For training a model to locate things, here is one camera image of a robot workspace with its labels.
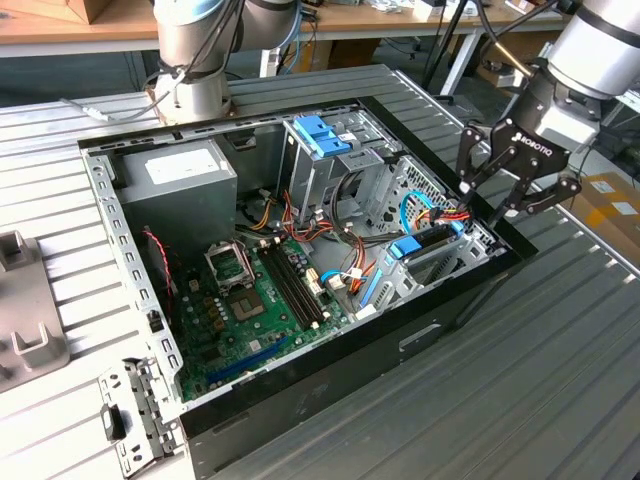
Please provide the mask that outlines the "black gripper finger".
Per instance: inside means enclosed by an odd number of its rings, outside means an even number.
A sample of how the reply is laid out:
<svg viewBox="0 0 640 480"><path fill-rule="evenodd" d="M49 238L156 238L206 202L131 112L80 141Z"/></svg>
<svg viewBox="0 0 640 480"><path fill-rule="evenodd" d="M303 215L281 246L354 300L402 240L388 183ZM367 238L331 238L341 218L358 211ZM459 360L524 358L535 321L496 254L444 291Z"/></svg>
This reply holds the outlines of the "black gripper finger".
<svg viewBox="0 0 640 480"><path fill-rule="evenodd" d="M462 131L455 168L462 194L458 203L460 210L466 210L477 189L516 157L516 147L512 144L494 149L494 130L487 125L467 124ZM484 141L490 143L488 156L475 165L473 153Z"/></svg>
<svg viewBox="0 0 640 480"><path fill-rule="evenodd" d="M511 189L509 195L500 203L489 217L488 225L493 227L505 216L517 216L524 211L535 215L556 204L576 196L581 191L581 180L576 172L562 171L556 183L540 191L529 193L536 179L541 161L530 159L524 166L523 173Z"/></svg>

